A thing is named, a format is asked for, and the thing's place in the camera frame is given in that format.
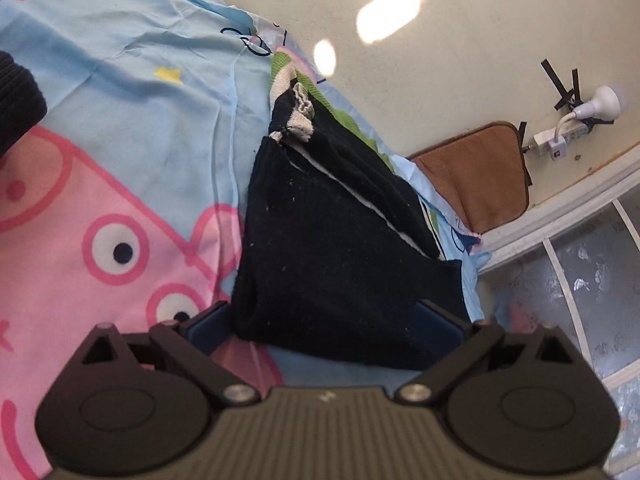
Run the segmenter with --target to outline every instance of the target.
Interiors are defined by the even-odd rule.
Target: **wall outlet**
[[[537,150],[539,154],[548,152],[549,141],[554,138],[555,130],[556,128],[553,127],[549,130],[545,130],[544,132],[535,134],[533,136],[531,148]],[[578,139],[579,137],[589,135],[589,128],[583,122],[574,119],[566,122],[560,127],[560,135],[564,137],[564,140],[566,142],[571,142],[572,140]]]

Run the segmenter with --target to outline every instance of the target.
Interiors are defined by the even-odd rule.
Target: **electrical cord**
[[[554,142],[558,142],[559,137],[560,137],[560,128],[562,127],[562,125],[568,121],[570,121],[571,119],[575,119],[575,112],[570,112],[567,115],[565,115],[562,119],[560,119],[558,121],[558,126],[556,126],[556,130],[554,132]]]

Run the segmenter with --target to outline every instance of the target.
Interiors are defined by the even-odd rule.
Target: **white baseboard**
[[[517,220],[482,235],[482,249],[491,252],[492,257],[481,272],[516,258],[545,238],[560,234],[638,185],[640,146],[528,210]]]
[[[615,460],[610,460],[607,467],[607,473],[613,478],[629,469],[632,469],[640,463],[640,450],[634,450],[625,456],[621,456]]]

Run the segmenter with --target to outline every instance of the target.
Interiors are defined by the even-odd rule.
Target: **brown cushion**
[[[526,167],[513,124],[491,123],[409,158],[473,232],[515,220],[529,207]]]

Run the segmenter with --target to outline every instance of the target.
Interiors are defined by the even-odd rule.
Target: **black cloth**
[[[415,231],[411,188],[413,195],[405,196],[380,158],[313,104],[308,152],[387,219],[404,223],[400,230]],[[277,109],[272,126],[283,127],[286,116]],[[421,211],[420,218],[418,246],[437,254]],[[334,360],[425,369],[437,352],[433,341],[412,330],[417,300],[468,320],[460,269],[459,261],[420,254],[292,147],[262,140],[232,293],[233,327],[241,338]]]
[[[31,72],[0,52],[0,156],[46,113],[47,104]]]

